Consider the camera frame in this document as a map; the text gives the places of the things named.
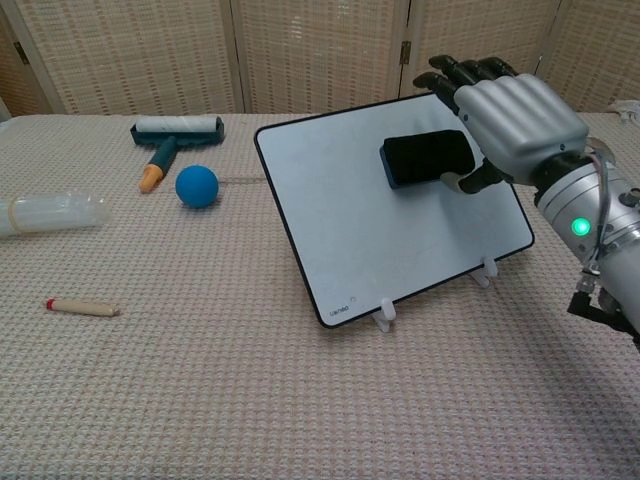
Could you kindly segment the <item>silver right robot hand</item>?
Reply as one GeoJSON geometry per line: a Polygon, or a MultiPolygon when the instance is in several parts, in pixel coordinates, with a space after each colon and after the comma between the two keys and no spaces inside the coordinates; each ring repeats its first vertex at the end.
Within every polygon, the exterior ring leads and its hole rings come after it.
{"type": "Polygon", "coordinates": [[[450,189],[475,194],[502,181],[540,193],[590,162],[584,152],[589,127],[538,77],[519,73],[499,57],[459,62],[429,58],[431,71],[413,79],[444,103],[484,154],[470,173],[444,170],[450,189]]]}

